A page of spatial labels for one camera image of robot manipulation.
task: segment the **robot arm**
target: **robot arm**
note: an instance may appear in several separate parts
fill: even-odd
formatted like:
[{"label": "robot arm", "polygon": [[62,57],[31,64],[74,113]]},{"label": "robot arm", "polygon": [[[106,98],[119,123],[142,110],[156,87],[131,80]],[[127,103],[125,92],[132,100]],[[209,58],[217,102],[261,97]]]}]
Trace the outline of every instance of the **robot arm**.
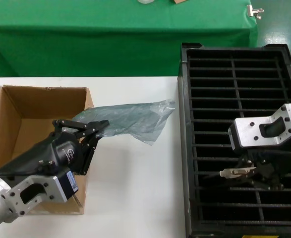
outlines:
[{"label": "robot arm", "polygon": [[291,103],[270,117],[237,118],[228,130],[236,168],[220,171],[234,182],[266,190],[282,190],[281,178],[291,171]]},{"label": "robot arm", "polygon": [[0,224],[24,216],[41,202],[70,199],[78,191],[73,173],[86,175],[100,139],[96,133],[109,122],[54,120],[53,125],[55,131],[45,140],[0,168]]}]

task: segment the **clear plastic bag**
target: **clear plastic bag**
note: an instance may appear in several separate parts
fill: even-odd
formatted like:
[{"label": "clear plastic bag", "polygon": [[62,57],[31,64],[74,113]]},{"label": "clear plastic bag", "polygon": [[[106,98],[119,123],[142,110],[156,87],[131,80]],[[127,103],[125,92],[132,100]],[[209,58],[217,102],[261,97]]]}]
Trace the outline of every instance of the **clear plastic bag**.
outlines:
[{"label": "clear plastic bag", "polygon": [[88,108],[72,120],[83,123],[108,120],[110,125],[97,137],[131,134],[136,139],[152,145],[174,110],[175,102],[165,100],[156,103]]}]

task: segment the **silver metal bracket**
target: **silver metal bracket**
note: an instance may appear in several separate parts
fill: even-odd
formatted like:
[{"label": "silver metal bracket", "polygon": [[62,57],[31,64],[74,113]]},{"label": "silver metal bracket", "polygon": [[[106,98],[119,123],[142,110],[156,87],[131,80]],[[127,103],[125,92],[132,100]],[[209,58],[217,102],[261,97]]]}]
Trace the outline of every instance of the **silver metal bracket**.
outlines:
[{"label": "silver metal bracket", "polygon": [[[275,137],[263,137],[260,131],[261,124],[271,124],[282,119],[285,130]],[[236,118],[234,126],[237,132],[238,143],[241,148],[257,146],[274,146],[284,143],[291,138],[291,103],[281,106],[270,117]],[[233,149],[237,146],[233,142],[232,132],[229,132]]]},{"label": "silver metal bracket", "polygon": [[[32,184],[42,184],[45,193],[38,194],[36,197],[32,198],[30,201],[24,204],[20,193]],[[13,210],[18,214],[19,217],[29,213],[29,211],[31,211],[41,202],[65,203],[67,201],[64,191],[62,190],[60,182],[56,176],[29,176],[7,193],[8,198],[14,207]]]},{"label": "silver metal bracket", "polygon": [[248,9],[248,16],[252,17],[255,16],[258,19],[261,19],[262,17],[259,15],[259,13],[264,12],[264,10],[262,8],[259,9],[253,9],[252,5],[248,5],[247,6]]}]

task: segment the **green tablecloth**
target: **green tablecloth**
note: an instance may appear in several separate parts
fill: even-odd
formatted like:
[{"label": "green tablecloth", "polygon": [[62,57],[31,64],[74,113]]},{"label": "green tablecloth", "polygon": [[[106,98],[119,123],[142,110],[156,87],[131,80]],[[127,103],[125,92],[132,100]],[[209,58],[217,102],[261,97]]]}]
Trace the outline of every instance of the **green tablecloth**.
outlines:
[{"label": "green tablecloth", "polygon": [[182,42],[256,46],[250,0],[0,0],[0,76],[177,75]]}]

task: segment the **black plastic crate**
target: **black plastic crate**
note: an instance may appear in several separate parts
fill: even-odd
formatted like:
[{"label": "black plastic crate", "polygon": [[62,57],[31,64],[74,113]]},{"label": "black plastic crate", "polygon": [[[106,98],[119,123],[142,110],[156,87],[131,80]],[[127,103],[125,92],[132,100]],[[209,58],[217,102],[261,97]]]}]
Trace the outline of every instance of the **black plastic crate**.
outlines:
[{"label": "black plastic crate", "polygon": [[204,179],[236,165],[228,136],[235,118],[270,116],[291,103],[287,45],[182,44],[178,91],[186,237],[291,237],[291,173],[283,191],[214,188],[226,179]]}]

